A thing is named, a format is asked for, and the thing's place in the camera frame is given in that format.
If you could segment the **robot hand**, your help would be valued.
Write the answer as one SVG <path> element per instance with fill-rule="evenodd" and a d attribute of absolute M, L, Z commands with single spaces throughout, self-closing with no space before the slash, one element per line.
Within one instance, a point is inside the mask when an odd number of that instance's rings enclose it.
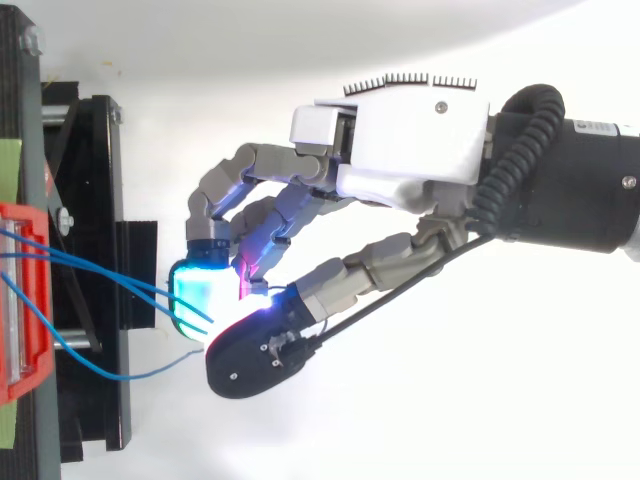
<path fill-rule="evenodd" d="M 272 389 L 367 315 L 361 297 L 387 303 L 477 248 L 466 211 L 488 124 L 472 82 L 389 75 L 297 108 L 287 145 L 246 143 L 209 170 L 169 280 L 177 325 L 222 324 L 204 338 L 209 388 L 233 400 Z M 354 202 L 413 214 L 417 229 L 268 284 L 302 229 Z"/>

